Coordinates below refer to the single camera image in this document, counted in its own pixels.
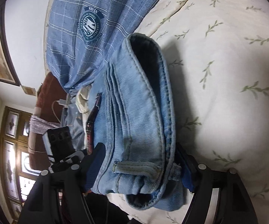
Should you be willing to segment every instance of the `jeans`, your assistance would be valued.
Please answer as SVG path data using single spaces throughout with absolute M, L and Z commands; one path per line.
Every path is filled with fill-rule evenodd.
M 70 99 L 68 108 L 63 108 L 61 115 L 61 127 L 68 126 L 73 148 L 84 149 L 85 133 L 83 129 L 82 114 L 75 104 L 76 97 Z
M 126 37 L 95 79 L 90 108 L 97 93 L 101 106 L 94 146 L 104 143 L 106 157 L 92 191 L 125 194 L 138 210 L 179 209 L 184 198 L 181 167 L 174 163 L 173 99 L 168 68 L 155 41 L 137 33 Z

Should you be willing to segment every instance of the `blanket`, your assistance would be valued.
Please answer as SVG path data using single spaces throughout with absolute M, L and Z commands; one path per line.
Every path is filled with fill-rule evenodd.
M 136 31 L 157 41 L 168 61 L 177 141 L 213 170 L 237 169 L 259 223 L 269 224 L 269 3 L 160 0 Z M 110 199 L 142 223 L 181 223 L 191 197 L 160 214 Z

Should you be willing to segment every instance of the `white bedsheet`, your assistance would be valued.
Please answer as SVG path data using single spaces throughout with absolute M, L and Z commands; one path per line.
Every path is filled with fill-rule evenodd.
M 160 0 L 136 32 L 153 38 L 169 64 L 177 141 L 213 170 L 237 169 L 259 223 L 269 224 L 267 0 Z M 109 199 L 140 222 L 158 224 L 181 223 L 187 196 L 174 212 L 136 211 L 119 194 Z

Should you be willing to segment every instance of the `jeans seam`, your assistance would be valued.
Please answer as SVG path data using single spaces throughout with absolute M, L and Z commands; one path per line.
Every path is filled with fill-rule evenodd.
M 161 67 L 162 67 L 162 70 L 163 70 L 163 75 L 164 75 L 164 82 L 165 82 L 165 95 L 169 95 L 169 91 L 168 91 L 168 85 L 167 85 L 167 80 L 166 80 L 166 74 L 165 74 L 165 68 L 164 68 L 164 62 L 163 62 L 163 57 L 162 55 L 160 55 L 160 59 L 162 60 L 162 63 L 161 63 Z M 171 101 L 169 99 L 169 97 L 167 96 L 167 101 L 168 101 L 168 121 L 169 121 L 169 125 L 168 127 L 170 128 L 169 130 L 169 135 L 168 135 L 168 139 L 169 139 L 169 144 L 171 146 L 171 125 L 172 125 L 172 122 L 171 122 Z
M 118 77 L 116 75 L 116 70 L 115 69 L 116 69 L 116 66 L 113 64 L 113 72 L 114 72 L 114 75 L 115 75 L 115 78 L 116 78 L 118 92 L 119 92 L 120 95 L 122 95 L 122 92 L 120 90 L 120 82 L 119 82 Z M 120 97 L 120 99 L 121 99 L 121 103 L 123 105 L 123 108 L 125 109 L 125 118 L 126 118 L 126 124 L 127 124 L 128 138 L 130 140 L 130 142 L 129 142 L 129 151 L 127 153 L 127 159 L 126 159 L 126 160 L 128 160 L 129 159 L 129 154 L 130 154 L 130 146 L 131 146 L 131 143 L 132 143 L 132 137 L 131 137 L 131 133 L 130 133 L 130 123 L 129 123 L 129 117 L 128 117 L 128 114 L 127 114 L 127 108 L 126 108 L 125 102 L 123 100 L 123 97 Z
M 126 47 L 127 47 L 127 50 L 128 50 L 128 52 L 129 52 L 129 54 L 130 54 L 130 56 L 131 56 L 131 58 L 132 58 L 132 60 L 133 60 L 133 62 L 134 62 L 134 65 L 135 65 L 137 71 L 139 72 L 139 74 L 140 74 L 140 76 L 141 76 L 143 82 L 145 83 L 145 87 L 147 88 L 147 91 L 148 91 L 149 97 L 150 97 L 150 99 L 151 99 L 151 103 L 152 103 L 153 109 L 157 112 L 157 110 L 156 110 L 156 106 L 155 106 L 155 102 L 154 102 L 155 99 L 152 97 L 152 94 L 151 94 L 151 92 L 150 92 L 150 89 L 147 87 L 148 84 L 147 84 L 147 82 L 146 82 L 146 79 L 143 77 L 142 72 L 139 70 L 139 68 L 138 68 L 138 66 L 137 66 L 137 64 L 136 64 L 136 60 L 137 60 L 137 58 L 134 58 L 134 57 L 133 57 L 132 53 L 134 54 L 134 52 L 133 52 L 133 50 L 129 47 L 129 46 L 130 46 L 129 43 L 130 43 L 130 41 L 129 41 L 129 38 L 128 38 L 128 41 L 126 41 Z M 160 129 L 159 129 L 159 119 L 158 119 L 158 117 L 157 117 L 157 114 L 155 114 L 155 118 L 156 118 L 156 122 L 157 122 L 157 135 L 159 136 L 159 139 L 161 139 L 161 137 L 160 137 L 161 134 L 160 134 Z M 162 153 L 162 144 L 160 144 L 160 153 Z
M 107 80 L 107 72 L 108 72 L 108 68 L 105 70 L 105 73 L 104 73 L 105 91 L 109 87 L 108 86 L 108 80 Z M 109 110 L 109 108 L 108 108 L 109 99 L 107 100 L 107 98 L 108 98 L 107 93 L 105 93 L 105 95 L 106 95 L 106 99 L 105 99 L 106 112 L 105 112 L 105 115 L 106 115 L 106 118 L 107 118 L 107 129 L 108 129 L 108 132 L 107 132 L 108 137 L 107 137 L 107 139 L 110 139 L 110 126 L 109 126 L 110 119 L 109 119 L 108 114 L 107 114 L 107 111 Z M 102 193 L 99 191 L 99 182 L 100 182 L 102 176 L 105 174 L 105 172 L 107 171 L 107 169 L 110 166 L 112 155 L 113 155 L 113 147 L 114 147 L 113 145 L 114 144 L 111 144 L 111 146 L 106 149 L 106 155 L 107 155 L 107 152 L 108 152 L 109 153 L 109 158 L 107 159 L 107 163 L 106 164 L 104 164 L 104 163 L 102 164 L 103 169 L 102 169 L 102 171 L 100 170 L 100 172 L 99 172 L 99 174 L 98 174 L 98 176 L 96 178 L 96 179 L 98 179 L 98 182 L 97 182 L 97 190 L 98 190 L 98 192 L 100 194 L 102 194 Z

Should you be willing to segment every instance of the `pillow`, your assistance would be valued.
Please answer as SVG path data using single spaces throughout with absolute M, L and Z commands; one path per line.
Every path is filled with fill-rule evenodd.
M 65 98 L 65 91 L 53 74 L 49 72 L 40 88 L 40 91 L 38 92 L 34 115 L 46 121 L 58 123 L 59 121 L 53 114 L 51 106 L 54 101 Z M 53 108 L 55 114 L 60 119 L 62 106 L 55 102 Z M 50 166 L 43 144 L 42 135 L 30 132 L 28 151 L 30 153 L 30 167 L 32 169 L 44 170 Z

